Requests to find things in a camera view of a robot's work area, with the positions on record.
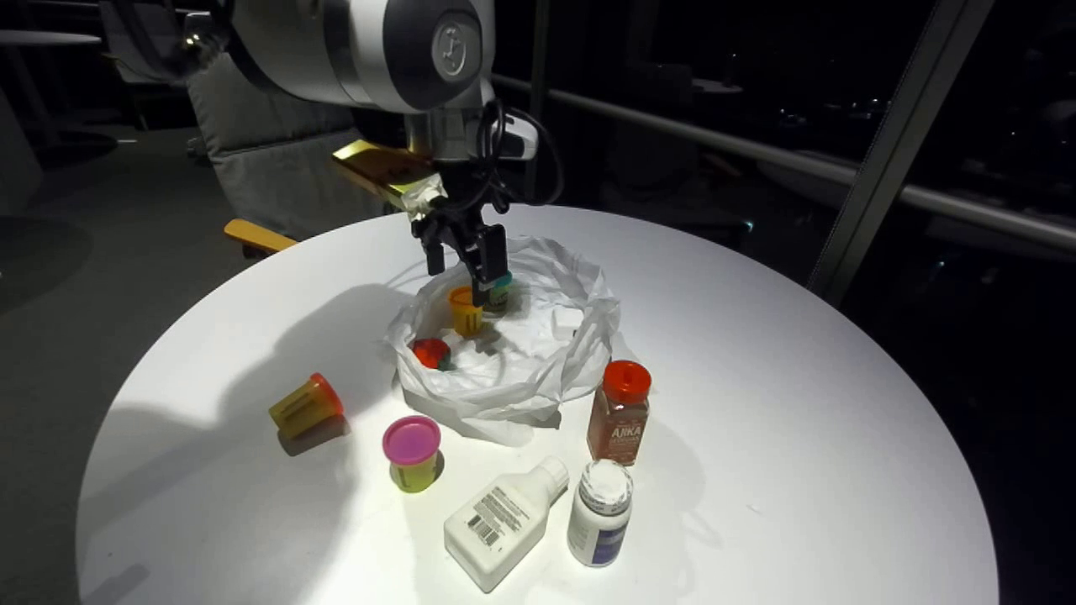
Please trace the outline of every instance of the plastic bag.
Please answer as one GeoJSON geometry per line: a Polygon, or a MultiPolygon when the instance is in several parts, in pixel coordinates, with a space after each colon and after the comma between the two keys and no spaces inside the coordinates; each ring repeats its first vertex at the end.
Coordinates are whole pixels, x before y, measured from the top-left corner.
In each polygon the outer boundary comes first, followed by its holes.
{"type": "Polygon", "coordinates": [[[415,340],[449,340],[446,294],[466,269],[427,281],[389,325],[405,401],[466,438],[523,443],[530,427],[558,427],[558,408],[598,386],[619,333],[619,302],[595,266],[558,242],[512,242],[512,280],[522,312],[493,319],[489,340],[455,340],[449,371],[427,371],[415,340]]]}

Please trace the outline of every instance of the pink lid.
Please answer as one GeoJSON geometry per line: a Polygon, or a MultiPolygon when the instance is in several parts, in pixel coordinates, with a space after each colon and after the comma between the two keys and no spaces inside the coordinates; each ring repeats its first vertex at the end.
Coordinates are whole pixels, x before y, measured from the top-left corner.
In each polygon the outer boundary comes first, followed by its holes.
{"type": "Polygon", "coordinates": [[[379,440],[389,465],[411,467],[430,461],[442,448],[442,430],[430,416],[400,416],[379,440]]]}

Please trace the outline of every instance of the jar with red lid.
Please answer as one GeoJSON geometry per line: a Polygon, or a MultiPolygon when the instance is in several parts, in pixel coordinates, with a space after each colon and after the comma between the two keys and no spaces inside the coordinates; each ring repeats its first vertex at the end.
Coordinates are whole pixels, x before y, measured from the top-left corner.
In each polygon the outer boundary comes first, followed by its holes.
{"type": "Polygon", "coordinates": [[[635,465],[648,416],[648,371],[632,359],[606,365],[595,391],[588,448],[595,461],[635,465]]]}

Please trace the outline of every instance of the table surface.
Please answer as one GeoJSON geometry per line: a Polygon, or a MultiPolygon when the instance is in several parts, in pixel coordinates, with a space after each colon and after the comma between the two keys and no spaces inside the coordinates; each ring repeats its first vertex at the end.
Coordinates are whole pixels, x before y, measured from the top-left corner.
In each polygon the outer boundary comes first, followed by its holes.
{"type": "Polygon", "coordinates": [[[68,33],[68,31],[0,31],[0,46],[82,46],[101,44],[95,33],[68,33]]]}
{"type": "Polygon", "coordinates": [[[406,306],[386,281],[419,285],[424,261],[394,214],[251,266],[133,365],[82,489],[83,603],[999,603],[962,449],[839,312],[663,224],[573,209],[517,209],[505,224],[603,266],[622,333],[655,373],[612,569],[569,555],[573,491],[491,597],[442,538],[505,472],[558,455],[578,476],[588,401],[517,449],[445,430],[445,476],[424,495],[389,483],[379,435],[411,410],[379,355],[406,306]],[[353,435],[285,457],[267,410],[314,371],[351,405],[353,435]]]}

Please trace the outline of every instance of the bottle with white cap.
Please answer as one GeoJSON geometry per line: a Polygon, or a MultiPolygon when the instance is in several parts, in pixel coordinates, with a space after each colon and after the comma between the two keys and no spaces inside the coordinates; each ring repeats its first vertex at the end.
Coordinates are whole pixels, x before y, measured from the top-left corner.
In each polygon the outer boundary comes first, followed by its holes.
{"type": "Polygon", "coordinates": [[[505,473],[445,524],[445,547],[493,593],[512,569],[542,542],[548,507],[569,491],[569,467],[546,461],[530,473],[505,473]]]}
{"type": "Polygon", "coordinates": [[[607,564],[630,532],[632,518],[632,473],[615,461],[585,467],[573,501],[569,547],[588,564],[607,564]]]}

